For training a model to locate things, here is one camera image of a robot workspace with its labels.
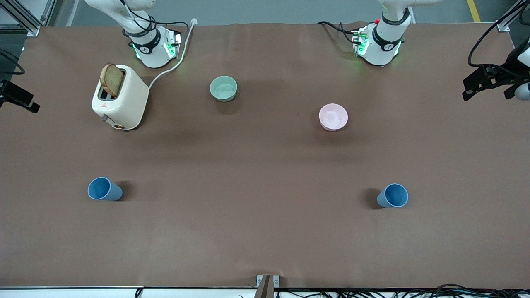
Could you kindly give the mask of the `pink bowl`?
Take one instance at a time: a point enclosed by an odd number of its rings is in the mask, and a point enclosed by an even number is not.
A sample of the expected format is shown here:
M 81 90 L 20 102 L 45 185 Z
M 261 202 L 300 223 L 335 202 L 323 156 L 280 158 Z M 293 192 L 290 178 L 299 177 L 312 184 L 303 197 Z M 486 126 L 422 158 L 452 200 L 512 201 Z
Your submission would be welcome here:
M 347 110 L 336 103 L 329 103 L 320 108 L 318 117 L 320 125 L 327 131 L 341 130 L 349 119 Z

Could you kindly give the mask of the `blue ribbed plastic cup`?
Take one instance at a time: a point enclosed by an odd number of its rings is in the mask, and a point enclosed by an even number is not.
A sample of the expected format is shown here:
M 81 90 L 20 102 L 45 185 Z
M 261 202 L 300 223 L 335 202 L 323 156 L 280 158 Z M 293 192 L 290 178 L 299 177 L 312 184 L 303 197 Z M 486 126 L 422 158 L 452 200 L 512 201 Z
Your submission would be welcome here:
M 123 196 L 123 190 L 106 177 L 93 179 L 88 187 L 89 198 L 98 201 L 118 201 Z
M 383 208 L 400 208 L 409 201 L 409 193 L 403 185 L 392 183 L 377 196 L 377 203 Z

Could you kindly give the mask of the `brown paper table cover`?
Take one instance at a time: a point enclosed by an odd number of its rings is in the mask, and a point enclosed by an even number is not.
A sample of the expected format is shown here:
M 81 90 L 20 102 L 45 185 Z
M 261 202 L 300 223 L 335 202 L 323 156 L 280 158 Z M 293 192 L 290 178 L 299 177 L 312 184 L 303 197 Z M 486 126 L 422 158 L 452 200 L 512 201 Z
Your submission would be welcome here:
M 378 68 L 320 25 L 198 26 L 128 132 L 91 109 L 101 68 L 159 70 L 117 27 L 42 28 L 13 78 L 39 112 L 0 108 L 0 286 L 530 289 L 530 102 L 461 96 L 487 27 L 411 25 Z M 409 201 L 383 208 L 392 183 Z

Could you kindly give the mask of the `aluminium frame profile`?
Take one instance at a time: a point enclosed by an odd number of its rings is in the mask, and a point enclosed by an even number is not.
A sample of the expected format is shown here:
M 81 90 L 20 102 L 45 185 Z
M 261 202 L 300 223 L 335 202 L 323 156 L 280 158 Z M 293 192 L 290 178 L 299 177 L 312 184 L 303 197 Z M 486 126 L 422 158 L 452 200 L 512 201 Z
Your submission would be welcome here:
M 527 0 L 517 0 L 514 5 L 505 12 L 502 17 L 496 22 L 496 28 L 498 32 L 509 32 L 509 25 L 516 19 L 518 19 L 519 13 L 522 11 L 523 6 Z
M 0 31 L 38 36 L 48 25 L 57 0 L 0 0 Z

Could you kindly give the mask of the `cream white toaster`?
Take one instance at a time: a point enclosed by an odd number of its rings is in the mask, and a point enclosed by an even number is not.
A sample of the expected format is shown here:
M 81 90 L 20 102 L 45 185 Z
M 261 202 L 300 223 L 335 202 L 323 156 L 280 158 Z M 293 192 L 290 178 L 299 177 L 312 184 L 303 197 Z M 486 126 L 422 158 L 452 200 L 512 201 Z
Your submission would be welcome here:
M 102 121 L 116 130 L 134 130 L 142 121 L 149 88 L 129 66 L 116 65 L 125 74 L 116 98 L 110 96 L 100 79 L 94 91 L 91 108 Z

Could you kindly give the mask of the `green bowl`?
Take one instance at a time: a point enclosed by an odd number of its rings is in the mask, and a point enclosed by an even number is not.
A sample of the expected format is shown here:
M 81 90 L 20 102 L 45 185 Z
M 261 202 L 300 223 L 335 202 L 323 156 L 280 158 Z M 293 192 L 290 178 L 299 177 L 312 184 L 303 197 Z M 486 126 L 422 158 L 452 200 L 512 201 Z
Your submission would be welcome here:
M 235 98 L 237 82 L 231 76 L 218 76 L 210 83 L 210 94 L 219 102 L 229 102 Z

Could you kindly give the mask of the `brown bread slice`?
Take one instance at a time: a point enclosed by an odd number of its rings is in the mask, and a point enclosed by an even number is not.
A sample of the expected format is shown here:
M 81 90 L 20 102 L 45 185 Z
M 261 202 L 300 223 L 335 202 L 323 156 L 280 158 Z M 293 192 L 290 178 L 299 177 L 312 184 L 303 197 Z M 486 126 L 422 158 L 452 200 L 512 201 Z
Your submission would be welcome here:
M 104 91 L 116 98 L 120 92 L 125 74 L 113 63 L 106 63 L 100 73 L 100 83 Z

